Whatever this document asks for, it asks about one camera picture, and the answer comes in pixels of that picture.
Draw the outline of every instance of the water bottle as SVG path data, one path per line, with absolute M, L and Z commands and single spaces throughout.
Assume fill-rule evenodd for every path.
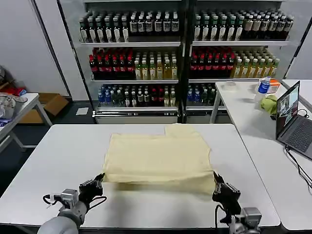
M 271 80 L 271 77 L 265 77 L 265 79 L 260 82 L 260 85 L 258 87 L 258 92 L 254 97 L 255 103 L 259 103 L 263 98 L 265 98 L 265 95 L 270 88 L 270 80 Z

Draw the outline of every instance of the shelf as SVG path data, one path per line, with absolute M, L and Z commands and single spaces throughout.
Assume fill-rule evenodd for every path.
M 186 111 L 212 111 L 213 106 L 187 106 Z M 219 106 L 219 111 L 226 111 L 224 106 Z
M 178 79 L 155 79 L 155 80 L 91 80 L 102 84 L 178 84 Z
M 235 40 L 235 41 L 218 41 L 218 40 L 199 40 L 193 41 L 193 46 L 285 46 L 290 44 L 287 40 Z
M 259 78 L 206 78 L 206 79 L 189 79 L 189 84 L 191 83 L 215 83 L 215 82 L 227 82 L 227 81 L 238 81 L 238 82 L 252 82 L 258 81 Z

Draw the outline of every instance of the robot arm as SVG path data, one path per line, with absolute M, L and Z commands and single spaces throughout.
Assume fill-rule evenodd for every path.
M 78 234 L 79 227 L 84 223 L 84 217 L 89 210 L 103 203 L 107 198 L 103 195 L 101 181 L 104 174 L 99 174 L 94 180 L 88 180 L 80 184 L 78 196 L 77 190 L 66 189 L 60 195 L 45 195 L 44 202 L 55 205 L 63 204 L 57 217 L 45 222 L 37 232 L 38 234 Z M 96 199 L 101 202 L 90 207 L 90 203 Z

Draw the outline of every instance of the cable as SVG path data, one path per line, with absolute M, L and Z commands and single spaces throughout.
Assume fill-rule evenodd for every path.
M 95 201 L 95 200 L 98 200 L 98 199 L 103 199 L 103 200 L 100 201 L 100 202 L 98 202 L 98 203 L 95 204 L 94 206 L 91 206 L 89 210 L 91 210 L 92 208 L 94 208 L 94 207 L 96 207 L 96 206 L 102 204 L 104 201 L 107 200 L 107 197 L 106 197 L 106 196 L 98 196 L 98 197 L 93 198 L 93 200 L 92 200 L 91 202 L 93 202 L 93 201 Z
M 217 205 L 216 207 L 215 207 L 215 210 L 214 210 L 214 226 L 215 226 L 215 231 L 217 231 L 217 229 L 218 229 L 218 209 L 221 209 L 221 210 L 223 210 L 224 211 L 224 208 L 221 206 L 221 205 Z
M 295 159 L 295 157 L 291 154 L 290 152 L 291 147 L 289 145 L 285 145 L 285 150 L 286 152 L 289 154 L 289 156 L 293 159 L 293 161 L 297 164 L 297 168 L 298 168 L 298 173 L 299 175 L 305 180 L 305 182 L 307 183 L 307 185 L 312 189 L 312 179 L 310 178 L 310 176 L 305 172 L 305 170 L 303 170 L 303 168 L 300 166 L 300 164 L 297 162 L 297 160 Z M 305 176 L 301 173 L 301 171 L 306 175 L 306 177 L 310 180 L 310 183 L 308 182 L 308 180 L 305 178 Z

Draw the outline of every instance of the white wall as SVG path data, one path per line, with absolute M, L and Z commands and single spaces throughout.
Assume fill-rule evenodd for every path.
M 28 0 L 0 4 L 0 65 L 29 92 L 69 94 Z
M 57 0 L 36 0 L 36 3 L 72 99 L 89 100 L 66 34 Z

